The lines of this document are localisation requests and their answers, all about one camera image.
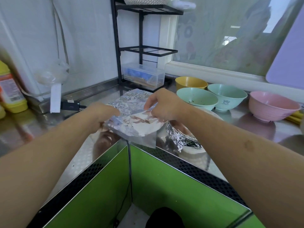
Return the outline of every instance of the aluminum foil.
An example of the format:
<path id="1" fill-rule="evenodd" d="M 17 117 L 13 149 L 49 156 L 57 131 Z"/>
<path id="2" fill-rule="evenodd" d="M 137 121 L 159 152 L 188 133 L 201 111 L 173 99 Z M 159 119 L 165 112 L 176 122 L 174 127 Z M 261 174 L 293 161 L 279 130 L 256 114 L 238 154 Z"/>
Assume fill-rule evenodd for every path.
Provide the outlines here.
<path id="1" fill-rule="evenodd" d="M 190 146 L 195 149 L 203 148 L 203 146 L 196 140 L 196 138 L 183 134 L 181 131 L 174 128 L 170 122 L 166 127 L 166 131 L 174 144 L 177 146 L 179 152 L 181 152 L 185 146 Z"/>
<path id="2" fill-rule="evenodd" d="M 109 103 L 119 109 L 120 116 L 113 116 L 105 126 L 128 141 L 155 148 L 156 131 L 164 122 L 151 115 L 153 107 L 147 111 L 143 109 L 150 95 L 150 92 L 134 89 Z"/>

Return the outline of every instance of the window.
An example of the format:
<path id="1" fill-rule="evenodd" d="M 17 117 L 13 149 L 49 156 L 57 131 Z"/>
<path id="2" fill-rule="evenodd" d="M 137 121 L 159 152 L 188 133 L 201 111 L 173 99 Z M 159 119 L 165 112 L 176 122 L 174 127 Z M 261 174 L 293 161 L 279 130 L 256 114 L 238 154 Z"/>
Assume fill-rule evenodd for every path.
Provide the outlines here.
<path id="1" fill-rule="evenodd" d="M 195 11 L 162 17 L 160 43 L 178 53 L 160 59 L 160 68 L 177 76 L 197 76 L 247 91 L 278 92 L 304 102 L 304 97 L 296 97 L 303 90 L 270 84 L 264 78 L 303 0 L 187 1 L 196 3 Z"/>

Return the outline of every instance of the green panel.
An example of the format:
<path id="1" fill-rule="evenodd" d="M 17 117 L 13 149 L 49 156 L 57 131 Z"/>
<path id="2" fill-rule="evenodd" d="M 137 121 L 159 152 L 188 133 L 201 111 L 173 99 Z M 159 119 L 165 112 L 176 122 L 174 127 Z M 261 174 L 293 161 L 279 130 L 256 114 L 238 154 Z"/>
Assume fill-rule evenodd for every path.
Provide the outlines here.
<path id="1" fill-rule="evenodd" d="M 253 215 L 247 221 L 239 225 L 238 228 L 265 228 L 265 226 L 255 215 Z"/>
<path id="2" fill-rule="evenodd" d="M 119 220 L 131 206 L 128 185 L 129 156 L 125 147 L 46 227 L 113 227 L 127 190 Z"/>
<path id="3" fill-rule="evenodd" d="M 148 215 L 166 206 L 186 228 L 224 228 L 246 208 L 131 146 L 133 203 Z"/>

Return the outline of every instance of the pink bowl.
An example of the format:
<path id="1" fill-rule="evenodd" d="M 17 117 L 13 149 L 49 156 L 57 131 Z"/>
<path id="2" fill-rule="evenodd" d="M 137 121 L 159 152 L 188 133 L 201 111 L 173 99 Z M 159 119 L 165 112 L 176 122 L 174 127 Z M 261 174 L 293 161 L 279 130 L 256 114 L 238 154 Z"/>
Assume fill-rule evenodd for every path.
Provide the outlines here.
<path id="1" fill-rule="evenodd" d="M 278 94 L 263 91 L 250 93 L 249 110 L 262 121 L 279 121 L 299 110 L 300 105 Z"/>

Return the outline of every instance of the black metal rack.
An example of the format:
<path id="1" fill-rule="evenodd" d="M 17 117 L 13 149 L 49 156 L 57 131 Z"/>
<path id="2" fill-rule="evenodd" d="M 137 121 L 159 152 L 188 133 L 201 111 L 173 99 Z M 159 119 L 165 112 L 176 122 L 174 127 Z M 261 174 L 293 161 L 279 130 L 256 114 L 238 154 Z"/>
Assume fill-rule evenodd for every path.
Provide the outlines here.
<path id="1" fill-rule="evenodd" d="M 143 62 L 143 54 L 156 56 L 156 57 L 163 57 L 166 55 L 170 55 L 173 53 L 177 53 L 176 49 L 166 49 L 161 47 L 154 47 L 143 45 L 142 43 L 142 24 L 145 15 L 149 14 L 158 14 L 158 15 L 183 15 L 184 12 L 172 8 L 168 5 L 125 5 L 124 0 L 111 0 L 111 7 L 112 7 L 112 19 L 113 19 L 113 28 L 114 28 L 114 38 L 115 38 L 115 49 L 116 49 L 116 59 L 117 59 L 117 69 L 118 69 L 118 83 L 120 85 L 124 85 L 130 87 L 133 85 L 130 81 L 124 80 L 122 78 L 121 73 L 121 63 L 120 63 L 120 55 L 122 51 L 129 51 L 134 53 L 139 53 L 139 64 Z M 126 10 L 131 11 L 139 14 L 139 45 L 138 46 L 130 46 L 130 47 L 119 47 L 119 40 L 118 40 L 118 27 L 117 27 L 117 15 L 118 10 Z"/>

